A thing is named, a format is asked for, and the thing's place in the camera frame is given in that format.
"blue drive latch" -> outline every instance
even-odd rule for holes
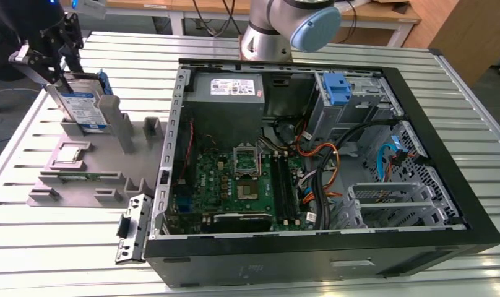
[[[324,73],[324,88],[332,105],[346,105],[351,99],[351,84],[342,73]]]

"aluminum extrusion table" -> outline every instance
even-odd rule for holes
[[[104,68],[132,120],[167,117],[179,57],[238,59],[238,40],[93,32],[81,51]],[[400,69],[448,151],[500,230],[500,128],[444,57],[422,49],[327,46],[296,62]],[[0,157],[0,295],[500,296],[500,246],[388,279],[171,290],[147,264],[115,266],[119,209],[31,208],[28,193],[63,133],[41,92]]]

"red cable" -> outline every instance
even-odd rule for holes
[[[181,171],[181,175],[179,176],[179,179],[176,180],[176,182],[173,183],[173,186],[179,183],[179,181],[183,179],[184,177],[184,173],[185,173],[185,167],[187,167],[187,161],[189,159],[189,155],[192,153],[192,144],[193,144],[193,120],[189,121],[189,132],[191,132],[191,136],[189,136],[189,144],[187,145],[187,152],[185,152],[185,159],[184,159],[184,167],[183,167],[183,171]]]

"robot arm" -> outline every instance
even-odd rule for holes
[[[252,0],[242,40],[247,60],[288,61],[291,47],[318,51],[335,37],[340,12],[335,0]]]
[[[79,62],[84,40],[77,15],[65,14],[59,0],[0,0],[0,16],[21,43],[9,62],[35,82],[53,84],[61,92],[71,93],[61,59],[65,58],[72,72],[84,72]]]

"power supply label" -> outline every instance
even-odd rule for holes
[[[212,95],[256,95],[252,79],[213,79],[211,81]]]

